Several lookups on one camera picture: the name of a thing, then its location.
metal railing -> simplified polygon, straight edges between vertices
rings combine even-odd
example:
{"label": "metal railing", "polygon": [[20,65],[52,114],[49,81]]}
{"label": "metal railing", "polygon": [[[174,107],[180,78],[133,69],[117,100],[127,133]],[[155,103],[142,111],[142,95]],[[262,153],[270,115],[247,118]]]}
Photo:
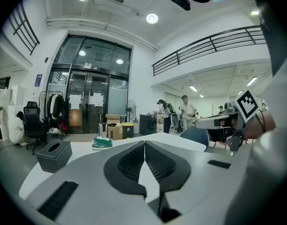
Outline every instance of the metal railing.
{"label": "metal railing", "polygon": [[216,33],[195,41],[154,63],[152,65],[153,75],[156,76],[175,66],[211,53],[265,43],[260,26],[242,27]]}
{"label": "metal railing", "polygon": [[13,12],[9,16],[9,21],[14,29],[13,35],[18,35],[21,41],[31,52],[30,55],[32,55],[35,47],[40,42],[29,23],[22,2],[20,2],[18,6],[14,8]]}

glass entrance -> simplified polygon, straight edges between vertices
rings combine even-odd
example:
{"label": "glass entrance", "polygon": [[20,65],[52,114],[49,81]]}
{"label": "glass entrance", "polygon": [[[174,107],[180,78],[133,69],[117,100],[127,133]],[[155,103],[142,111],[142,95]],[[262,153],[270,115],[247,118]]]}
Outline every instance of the glass entrance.
{"label": "glass entrance", "polygon": [[70,133],[98,133],[105,121],[108,76],[72,71],[67,101]]}

table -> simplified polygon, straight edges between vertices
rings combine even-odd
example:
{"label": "table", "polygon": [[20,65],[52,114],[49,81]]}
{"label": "table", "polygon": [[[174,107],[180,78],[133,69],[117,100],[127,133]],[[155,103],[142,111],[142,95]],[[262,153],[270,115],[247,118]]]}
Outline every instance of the table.
{"label": "table", "polygon": [[[198,142],[194,142],[185,138],[181,138],[178,136],[166,134],[166,133],[156,133],[141,137],[135,137],[131,139],[124,139],[124,140],[117,140],[113,141],[113,147],[120,146],[127,143],[137,142],[137,141],[156,141],[160,143],[165,143],[168,145],[176,146],[183,149],[193,150],[193,151],[200,151],[204,152],[206,150],[206,146],[200,144]],[[100,152],[99,150],[92,150],[91,149],[92,143],[91,142],[71,142],[72,148],[72,156],[70,157],[68,163],[74,161],[77,158],[85,156],[87,154]],[[154,179],[152,173],[150,172],[146,163],[144,163],[142,167],[141,175],[139,178],[139,184],[146,186],[148,197],[147,201],[152,201],[157,194],[155,193],[155,186],[158,186],[158,183]],[[26,177],[25,181],[23,182],[21,189],[19,191],[19,196],[22,199],[26,199],[28,195],[44,180],[52,176],[52,173],[45,172],[41,169],[39,163],[37,163],[31,172]]]}

standing fan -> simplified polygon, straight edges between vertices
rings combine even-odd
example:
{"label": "standing fan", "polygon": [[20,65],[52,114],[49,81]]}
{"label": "standing fan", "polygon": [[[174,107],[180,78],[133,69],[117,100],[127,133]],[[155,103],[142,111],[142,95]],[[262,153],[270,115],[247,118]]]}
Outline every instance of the standing fan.
{"label": "standing fan", "polygon": [[127,112],[127,117],[129,118],[129,122],[130,120],[135,118],[136,107],[135,107],[135,102],[133,100],[129,100],[127,102],[126,112]]}

hanging clothes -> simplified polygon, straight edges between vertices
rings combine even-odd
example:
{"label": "hanging clothes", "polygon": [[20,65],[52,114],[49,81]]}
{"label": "hanging clothes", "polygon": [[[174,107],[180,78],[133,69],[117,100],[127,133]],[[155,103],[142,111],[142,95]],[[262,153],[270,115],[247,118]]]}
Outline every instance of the hanging clothes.
{"label": "hanging clothes", "polygon": [[48,103],[46,104],[46,111],[47,111],[47,116],[50,117],[50,114],[51,114],[51,102],[52,102],[52,98],[55,94],[52,94],[49,96],[49,99],[48,99]]}
{"label": "hanging clothes", "polygon": [[65,120],[65,118],[67,117],[67,111],[65,107],[66,106],[63,97],[61,95],[57,96],[54,103],[52,118],[54,120],[55,119]]}
{"label": "hanging clothes", "polygon": [[51,109],[50,109],[50,114],[53,114],[54,106],[55,106],[55,100],[58,97],[58,94],[54,95],[51,101]]}

